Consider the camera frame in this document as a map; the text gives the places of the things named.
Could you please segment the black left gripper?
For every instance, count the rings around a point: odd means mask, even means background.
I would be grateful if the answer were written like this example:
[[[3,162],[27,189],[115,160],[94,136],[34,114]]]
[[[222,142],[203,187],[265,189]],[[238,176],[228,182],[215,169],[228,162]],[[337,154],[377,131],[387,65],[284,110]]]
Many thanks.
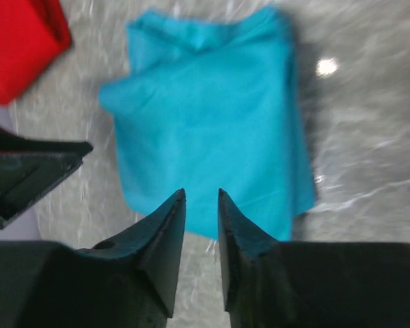
[[[92,150],[87,141],[28,139],[0,127],[0,229],[77,171]]]

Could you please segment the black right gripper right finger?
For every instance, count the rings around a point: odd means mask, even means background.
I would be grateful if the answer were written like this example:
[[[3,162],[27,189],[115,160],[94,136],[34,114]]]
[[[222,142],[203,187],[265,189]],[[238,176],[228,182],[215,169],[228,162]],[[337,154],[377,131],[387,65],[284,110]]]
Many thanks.
[[[410,327],[410,244],[281,242],[219,192],[219,251],[233,327]]]

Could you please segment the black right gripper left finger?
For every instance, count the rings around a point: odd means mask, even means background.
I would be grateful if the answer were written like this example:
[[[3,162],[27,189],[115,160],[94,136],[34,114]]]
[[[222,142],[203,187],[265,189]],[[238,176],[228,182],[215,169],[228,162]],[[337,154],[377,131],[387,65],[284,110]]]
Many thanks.
[[[0,241],[0,327],[164,327],[173,316],[186,219],[177,190],[91,249]]]

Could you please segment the teal t-shirt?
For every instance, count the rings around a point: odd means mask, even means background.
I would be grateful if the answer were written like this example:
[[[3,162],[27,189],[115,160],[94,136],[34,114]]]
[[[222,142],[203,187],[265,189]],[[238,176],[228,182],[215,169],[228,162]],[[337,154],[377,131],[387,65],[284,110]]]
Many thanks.
[[[189,232],[217,237],[217,194],[288,241],[314,206],[299,112],[292,28],[265,7],[237,23],[148,11],[126,28],[132,71],[104,84],[128,205],[147,215],[175,190],[187,194]]]

